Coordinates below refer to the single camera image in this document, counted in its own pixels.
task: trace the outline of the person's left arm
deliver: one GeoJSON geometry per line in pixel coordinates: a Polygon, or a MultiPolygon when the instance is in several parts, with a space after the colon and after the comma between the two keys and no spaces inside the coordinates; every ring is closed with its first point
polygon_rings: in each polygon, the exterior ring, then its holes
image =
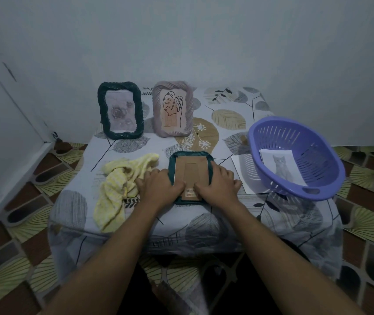
{"type": "Polygon", "coordinates": [[[178,181],[172,186],[166,169],[147,172],[136,184],[141,201],[133,213],[61,288],[43,315],[117,313],[155,218],[185,188],[178,181]]]}

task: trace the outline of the green picture frame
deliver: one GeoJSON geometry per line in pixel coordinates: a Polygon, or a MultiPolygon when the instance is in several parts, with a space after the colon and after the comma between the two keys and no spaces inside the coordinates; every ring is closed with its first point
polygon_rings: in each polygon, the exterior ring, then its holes
{"type": "MultiPolygon", "coordinates": [[[[209,169],[209,184],[212,182],[213,177],[213,167],[211,161],[213,161],[213,157],[210,153],[205,151],[177,151],[173,153],[169,157],[169,166],[168,166],[168,177],[171,181],[171,184],[174,185],[174,178],[175,178],[175,162],[178,157],[180,156],[205,156],[207,158],[207,167],[209,169]]],[[[176,205],[204,205],[207,202],[202,199],[200,201],[185,201],[181,200],[181,196],[179,196],[174,203],[176,205]]]]}
{"type": "Polygon", "coordinates": [[[104,134],[114,140],[117,139],[136,139],[140,137],[143,133],[144,123],[143,123],[143,107],[142,98],[140,96],[140,90],[135,83],[123,82],[123,83],[111,83],[104,82],[98,87],[98,104],[100,105],[101,113],[101,124],[104,128],[104,134]],[[134,132],[125,131],[122,133],[115,133],[110,130],[111,124],[108,118],[108,105],[105,101],[105,94],[108,90],[118,91],[126,89],[133,93],[134,102],[134,117],[136,119],[136,130],[134,132]]]}

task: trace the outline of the person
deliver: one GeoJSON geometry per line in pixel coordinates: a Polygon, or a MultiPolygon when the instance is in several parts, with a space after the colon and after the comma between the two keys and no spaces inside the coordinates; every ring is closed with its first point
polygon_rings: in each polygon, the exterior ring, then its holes
{"type": "MultiPolygon", "coordinates": [[[[299,315],[363,314],[333,281],[251,215],[238,200],[242,183],[234,180],[232,171],[214,162],[212,167],[211,184],[196,184],[196,192],[211,206],[219,208],[231,223],[278,311],[299,315]]],[[[141,201],[133,213],[62,286],[43,315],[134,314],[134,309],[168,313],[150,285],[144,289],[145,286],[137,284],[146,277],[137,260],[159,212],[175,201],[185,184],[176,181],[171,185],[166,169],[153,169],[143,179],[137,179],[136,184],[141,201]],[[134,298],[129,297],[133,290],[134,298]]],[[[263,303],[258,307],[269,313],[263,303]]]]}

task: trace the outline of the yellow checkered towel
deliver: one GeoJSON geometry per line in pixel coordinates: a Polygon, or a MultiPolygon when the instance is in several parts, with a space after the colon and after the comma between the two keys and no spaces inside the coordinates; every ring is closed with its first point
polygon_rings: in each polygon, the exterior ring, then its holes
{"type": "Polygon", "coordinates": [[[158,154],[146,154],[138,159],[121,158],[102,167],[107,175],[100,185],[100,196],[94,210],[94,220],[102,232],[114,232],[124,222],[123,200],[134,198],[139,191],[135,180],[143,178],[159,159],[158,154]]]}

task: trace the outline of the person's left hand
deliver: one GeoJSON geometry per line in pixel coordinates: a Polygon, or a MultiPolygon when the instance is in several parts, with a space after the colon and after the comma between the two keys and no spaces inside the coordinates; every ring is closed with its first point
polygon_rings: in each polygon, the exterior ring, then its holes
{"type": "Polygon", "coordinates": [[[153,169],[146,171],[143,179],[136,179],[137,189],[140,194],[141,202],[148,202],[156,210],[160,211],[163,207],[170,205],[185,189],[183,181],[175,181],[171,185],[168,177],[168,169],[153,169]]]}

